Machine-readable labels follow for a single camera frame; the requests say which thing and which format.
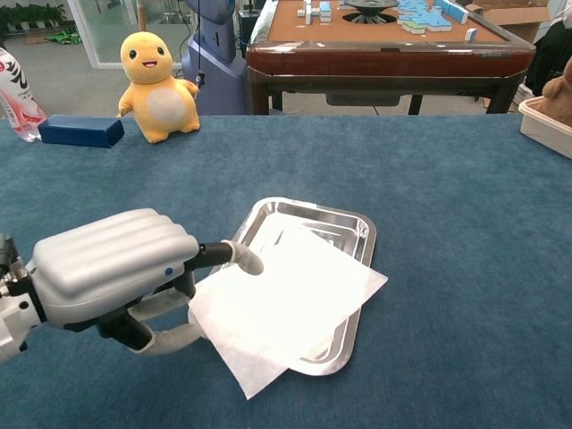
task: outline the blue table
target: blue table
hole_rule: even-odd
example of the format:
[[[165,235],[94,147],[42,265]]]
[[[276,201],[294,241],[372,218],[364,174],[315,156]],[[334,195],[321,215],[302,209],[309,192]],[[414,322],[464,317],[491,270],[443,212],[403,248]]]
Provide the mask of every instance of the blue table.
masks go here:
[[[137,207],[230,238],[280,196],[369,216],[390,278],[339,373],[289,371],[251,401],[207,341],[145,358],[44,326],[0,366],[1,426],[572,426],[572,161],[520,120],[205,117],[157,146],[125,120],[112,149],[29,144],[0,122],[0,231],[26,261],[46,236]]]

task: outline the tissue paper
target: tissue paper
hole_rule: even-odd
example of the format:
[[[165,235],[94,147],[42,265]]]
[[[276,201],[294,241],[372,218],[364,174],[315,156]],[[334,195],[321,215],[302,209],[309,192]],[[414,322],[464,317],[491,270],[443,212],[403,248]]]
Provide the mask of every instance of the tissue paper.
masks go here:
[[[200,324],[247,399],[331,336],[387,282],[306,229],[285,231],[260,257],[262,274],[230,266],[200,282],[189,303],[189,318]]]

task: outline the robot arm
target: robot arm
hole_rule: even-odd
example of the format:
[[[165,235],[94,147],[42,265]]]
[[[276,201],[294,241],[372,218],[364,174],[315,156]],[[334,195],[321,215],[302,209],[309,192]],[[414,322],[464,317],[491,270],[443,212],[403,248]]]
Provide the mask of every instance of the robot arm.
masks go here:
[[[42,322],[74,332],[96,326],[102,337],[148,355],[181,349],[200,327],[153,332],[142,322],[192,299],[193,270],[229,262],[251,274],[264,269],[243,245],[199,244],[152,209],[41,240],[26,267],[13,240],[0,236],[0,363],[25,349],[28,332]]]

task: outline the stainless steel tray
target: stainless steel tray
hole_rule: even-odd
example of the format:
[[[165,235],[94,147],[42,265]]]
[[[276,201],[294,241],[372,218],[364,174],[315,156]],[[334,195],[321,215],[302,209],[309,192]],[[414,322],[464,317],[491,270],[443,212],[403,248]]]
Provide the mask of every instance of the stainless steel tray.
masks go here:
[[[367,217],[287,198],[258,201],[239,227],[233,240],[255,252],[275,246],[286,227],[304,226],[336,248],[370,266],[376,229]],[[332,333],[331,338],[290,368],[308,375],[328,375],[339,371],[348,361],[356,339],[359,310]]]

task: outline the gray floor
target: gray floor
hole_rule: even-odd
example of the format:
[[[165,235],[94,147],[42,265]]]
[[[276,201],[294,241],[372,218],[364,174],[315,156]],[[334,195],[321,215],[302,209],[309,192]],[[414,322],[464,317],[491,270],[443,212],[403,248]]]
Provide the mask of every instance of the gray floor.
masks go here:
[[[21,63],[34,96],[48,115],[113,116],[129,82],[122,70],[94,70],[83,45],[25,45],[24,37],[8,38],[8,50]],[[407,114],[409,97],[378,114]],[[285,94],[286,114],[376,114],[373,107],[334,107],[323,95]],[[425,97],[421,114],[484,114],[483,100],[472,97]]]

